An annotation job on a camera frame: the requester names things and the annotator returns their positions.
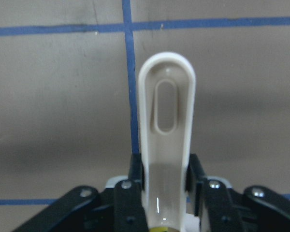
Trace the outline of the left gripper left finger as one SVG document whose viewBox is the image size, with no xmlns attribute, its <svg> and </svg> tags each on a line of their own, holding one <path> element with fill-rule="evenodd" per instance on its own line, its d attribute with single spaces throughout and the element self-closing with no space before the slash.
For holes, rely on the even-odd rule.
<svg viewBox="0 0 290 232">
<path fill-rule="evenodd" d="M 68 191 L 18 226 L 17 232 L 143 232 L 143 164 L 132 154 L 127 179 L 98 192 L 90 186 Z"/>
</svg>

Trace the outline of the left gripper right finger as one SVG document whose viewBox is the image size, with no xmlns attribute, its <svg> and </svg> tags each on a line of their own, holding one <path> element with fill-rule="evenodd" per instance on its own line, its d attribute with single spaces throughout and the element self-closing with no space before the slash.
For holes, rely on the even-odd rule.
<svg viewBox="0 0 290 232">
<path fill-rule="evenodd" d="M 290 200 L 264 186 L 236 192 L 190 154 L 187 191 L 201 232 L 290 232 Z"/>
</svg>

